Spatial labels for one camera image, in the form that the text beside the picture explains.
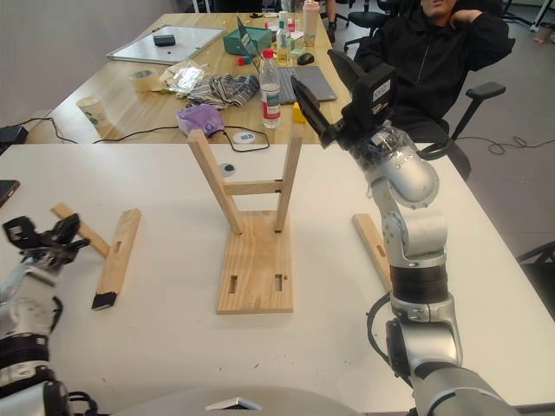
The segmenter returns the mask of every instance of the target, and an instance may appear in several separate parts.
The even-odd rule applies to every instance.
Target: red bottle cap
[[[274,57],[274,50],[272,48],[265,48],[262,51],[262,56],[264,58],[273,58]]]

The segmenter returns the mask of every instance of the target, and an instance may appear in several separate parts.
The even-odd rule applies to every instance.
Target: purple bag
[[[192,130],[202,130],[206,137],[224,129],[224,120],[219,111],[208,105],[182,108],[175,112],[180,130],[188,136]]]

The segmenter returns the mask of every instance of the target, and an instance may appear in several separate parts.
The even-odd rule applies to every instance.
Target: cable
[[[54,296],[52,300],[54,301],[56,308],[53,311],[54,317],[52,318],[52,325],[50,326],[50,332],[54,330],[54,328],[58,324],[58,321],[60,321],[60,316],[62,316],[62,312],[63,312],[63,303],[60,300],[60,298],[58,296]]]
[[[386,293],[380,299],[375,301],[375,303],[372,305],[372,308],[370,308],[370,311],[366,314],[366,328],[368,330],[368,341],[370,342],[370,346],[374,349],[374,351],[377,352],[378,355],[380,355],[380,357],[382,357],[382,359],[386,362],[388,366],[389,357],[382,351],[378,343],[375,341],[374,334],[372,334],[372,326],[374,325],[375,316],[377,315],[379,310],[383,307],[383,305],[389,302],[389,294],[390,292]],[[408,377],[405,377],[404,375],[398,375],[398,377],[400,377],[405,383],[408,384],[409,387],[412,388],[413,384],[410,382]]]
[[[69,401],[87,402],[88,410],[84,413],[85,416],[98,416],[98,404],[85,392],[70,392]]]
[[[155,128],[151,128],[150,130],[140,130],[139,132],[130,133],[126,136],[120,137],[119,139],[101,139],[101,140],[93,141],[93,145],[95,145],[96,143],[102,143],[103,141],[122,141],[122,140],[128,139],[131,136],[135,136],[136,134],[151,133],[157,130],[170,130],[174,128],[179,128],[179,126],[155,127]]]
[[[544,141],[543,143],[539,143],[538,145],[529,145],[528,142],[519,136],[513,136],[514,143],[499,143],[497,141],[486,139],[485,137],[478,137],[478,136],[466,136],[466,137],[459,137],[457,140],[465,140],[465,139],[475,139],[475,140],[484,140],[490,145],[487,147],[487,151],[492,154],[496,154],[501,156],[506,153],[505,147],[515,147],[517,149],[537,149],[538,147],[542,147],[548,145],[550,143],[555,143],[555,139]]]
[[[14,124],[14,126],[22,126],[23,124],[27,124],[27,123],[30,123],[31,121],[35,121],[35,120],[48,120],[48,121],[50,121],[52,123],[52,127],[54,128],[55,136],[58,139],[63,140],[63,141],[68,141],[69,143],[75,143],[76,145],[78,144],[76,141],[73,141],[71,139],[66,139],[65,137],[62,137],[60,135],[60,131],[58,130],[58,126],[56,125],[56,122],[54,121],[54,117],[33,117],[33,118],[28,119],[26,121],[23,121],[21,123]]]
[[[225,136],[225,138],[227,139],[227,141],[229,141],[229,145],[232,147],[234,152],[237,153],[248,153],[248,152],[257,152],[259,150],[265,150],[270,148],[270,140],[268,139],[268,134],[266,134],[265,132],[259,132],[258,130],[252,130],[251,128],[247,128],[247,127],[241,127],[241,126],[224,126],[224,128],[240,128],[241,130],[247,130],[249,132],[253,132],[253,133],[258,133],[258,134],[262,134],[264,136],[264,138],[266,139],[266,144],[262,147],[255,147],[252,149],[245,149],[245,150],[241,150],[241,149],[237,149],[234,145],[232,140],[229,138],[229,136],[227,135],[227,132],[225,130],[219,130],[220,132],[222,132]]]

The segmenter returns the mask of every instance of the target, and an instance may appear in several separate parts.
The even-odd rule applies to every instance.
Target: laptop keyboard
[[[291,104],[297,100],[291,85],[291,76],[296,74],[295,68],[282,67],[278,68],[277,71],[279,72],[279,103]]]

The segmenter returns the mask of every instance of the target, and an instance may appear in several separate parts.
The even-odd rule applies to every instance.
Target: gray floor
[[[361,9],[362,2],[357,2],[351,11]],[[511,11],[529,20],[538,12],[518,5]],[[347,16],[347,6],[338,5],[338,12]],[[554,20],[555,11],[550,11],[545,21]],[[517,41],[513,53],[469,74],[463,88],[496,81],[506,86],[506,93],[482,104],[462,136],[500,142],[518,136],[530,145],[555,139],[555,44],[537,44],[521,23],[509,27]],[[354,24],[346,29],[338,21],[334,48],[341,50],[346,40],[367,34],[367,29]],[[349,48],[349,55],[355,52],[356,46]],[[446,120],[451,128],[469,101],[462,94],[449,111]],[[460,146],[472,163],[468,186],[515,256],[555,240],[555,143],[539,149],[507,148],[502,156],[490,154],[481,140],[462,140]]]

